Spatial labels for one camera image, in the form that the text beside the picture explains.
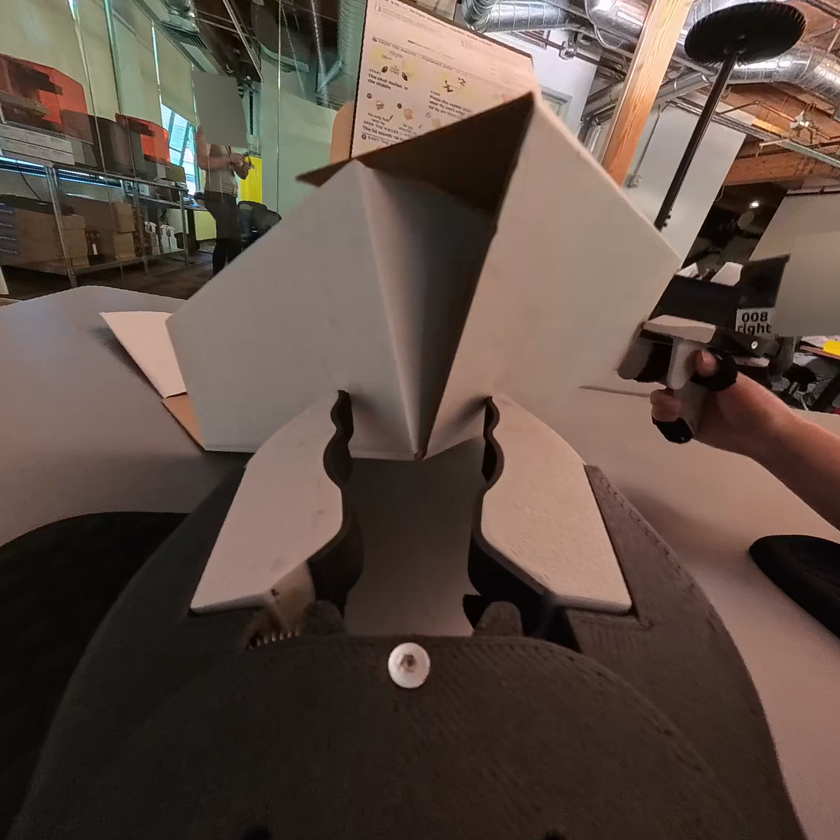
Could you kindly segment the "labelled cardboard piece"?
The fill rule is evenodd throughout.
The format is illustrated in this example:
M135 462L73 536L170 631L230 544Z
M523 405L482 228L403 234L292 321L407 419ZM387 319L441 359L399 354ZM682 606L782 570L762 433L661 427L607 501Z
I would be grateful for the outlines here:
M353 104L333 123L331 162L357 158L540 97L532 58L406 2L370 1Z

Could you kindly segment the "silver ventilation duct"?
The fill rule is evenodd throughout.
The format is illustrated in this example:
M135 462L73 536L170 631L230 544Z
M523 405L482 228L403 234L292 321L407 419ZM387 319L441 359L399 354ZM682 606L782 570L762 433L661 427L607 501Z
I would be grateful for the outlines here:
M810 45L797 45L779 56L738 63L729 76L731 84L787 83L825 100L839 96L839 58Z
M637 42L649 1L463 1L465 24L489 35L561 29L596 40L602 46Z

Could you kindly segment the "person's right forearm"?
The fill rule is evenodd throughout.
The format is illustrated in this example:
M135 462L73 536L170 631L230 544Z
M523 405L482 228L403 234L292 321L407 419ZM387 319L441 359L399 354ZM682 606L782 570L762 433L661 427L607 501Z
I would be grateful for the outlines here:
M838 436L772 394L766 395L763 402L752 459L838 529Z

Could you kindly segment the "black pole stand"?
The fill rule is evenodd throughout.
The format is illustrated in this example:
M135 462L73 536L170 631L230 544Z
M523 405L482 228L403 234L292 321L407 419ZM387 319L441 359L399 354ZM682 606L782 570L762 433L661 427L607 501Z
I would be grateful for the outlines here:
M710 5L688 29L684 42L687 57L697 64L718 69L654 220L658 231L667 225L735 66L782 55L802 37L805 26L803 13L789 3L720 2Z

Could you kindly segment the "white and brown cardboard box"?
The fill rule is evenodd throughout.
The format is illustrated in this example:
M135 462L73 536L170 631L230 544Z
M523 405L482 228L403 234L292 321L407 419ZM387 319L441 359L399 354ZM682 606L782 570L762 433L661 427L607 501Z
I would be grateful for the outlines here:
M299 177L302 203L174 313L100 316L205 450L349 394L359 458L546 424L616 372L682 258L533 95Z

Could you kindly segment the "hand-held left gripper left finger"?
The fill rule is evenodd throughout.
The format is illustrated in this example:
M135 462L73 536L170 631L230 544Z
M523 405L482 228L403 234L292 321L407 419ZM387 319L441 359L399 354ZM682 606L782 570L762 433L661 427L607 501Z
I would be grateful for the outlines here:
M349 480L350 394L314 403L248 461L191 601L194 614L256 609L281 631L310 604L344 616L363 571Z

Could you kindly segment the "orange machine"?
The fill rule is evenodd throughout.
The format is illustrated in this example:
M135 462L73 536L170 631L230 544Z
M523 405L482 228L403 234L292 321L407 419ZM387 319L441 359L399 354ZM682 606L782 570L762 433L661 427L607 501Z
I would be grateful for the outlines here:
M93 142L84 87L55 68L1 55L2 122Z
M142 152L145 160L156 164L169 165L172 162L170 133L160 124L130 116L115 113L115 121L126 129L133 138L133 147Z

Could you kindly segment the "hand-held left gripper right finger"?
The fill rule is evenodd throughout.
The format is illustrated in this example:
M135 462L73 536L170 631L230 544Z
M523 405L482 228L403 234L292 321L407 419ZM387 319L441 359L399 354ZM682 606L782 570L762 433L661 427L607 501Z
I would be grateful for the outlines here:
M497 602L521 630L574 640L570 613L625 618L633 601L582 458L509 398L484 402L484 484L470 523L467 617Z

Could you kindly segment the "person's right hand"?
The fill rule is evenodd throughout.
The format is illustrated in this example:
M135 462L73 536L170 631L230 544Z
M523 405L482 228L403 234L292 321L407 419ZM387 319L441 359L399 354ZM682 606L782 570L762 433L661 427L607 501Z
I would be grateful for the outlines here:
M697 441L736 455L756 459L782 433L788 431L795 416L791 409L761 384L736 373L730 386L711 391L707 381L719 371L731 372L721 357L710 350L699 350L692 357L694 375L702 380L704 392L698 419L690 424L686 401L669 389L652 392L651 417L654 425L672 443Z

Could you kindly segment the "metal shelf rack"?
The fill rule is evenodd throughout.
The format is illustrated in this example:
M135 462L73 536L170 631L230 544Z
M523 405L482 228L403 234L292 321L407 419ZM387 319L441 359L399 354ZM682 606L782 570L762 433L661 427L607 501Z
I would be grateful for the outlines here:
M2 268L2 296L33 297L104 280L132 288L143 278L196 267L195 204L178 183L148 182L2 153L2 208L22 207L86 220L89 265Z

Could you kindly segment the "brown cardboard carton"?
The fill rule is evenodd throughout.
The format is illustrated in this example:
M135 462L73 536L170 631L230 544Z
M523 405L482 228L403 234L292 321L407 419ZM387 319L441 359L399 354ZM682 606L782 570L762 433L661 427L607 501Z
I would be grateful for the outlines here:
M86 220L77 214L61 215L22 207L2 208L1 260L13 266L57 266L66 259L88 266Z

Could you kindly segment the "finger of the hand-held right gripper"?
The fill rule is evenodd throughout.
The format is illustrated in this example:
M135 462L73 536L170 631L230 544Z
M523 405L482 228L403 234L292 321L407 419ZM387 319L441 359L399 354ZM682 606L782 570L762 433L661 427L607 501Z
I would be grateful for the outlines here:
M645 321L639 336L649 341L693 342L708 345L714 338L716 326L676 316L662 315Z
M649 337L636 337L616 373L627 382L657 382L658 342Z

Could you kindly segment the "wooden pillar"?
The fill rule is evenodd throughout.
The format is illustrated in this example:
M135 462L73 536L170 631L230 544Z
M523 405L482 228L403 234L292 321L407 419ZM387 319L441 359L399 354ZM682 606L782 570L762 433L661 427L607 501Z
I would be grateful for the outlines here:
M648 6L601 156L602 167L619 186L625 183L691 5L691 1L653 1Z

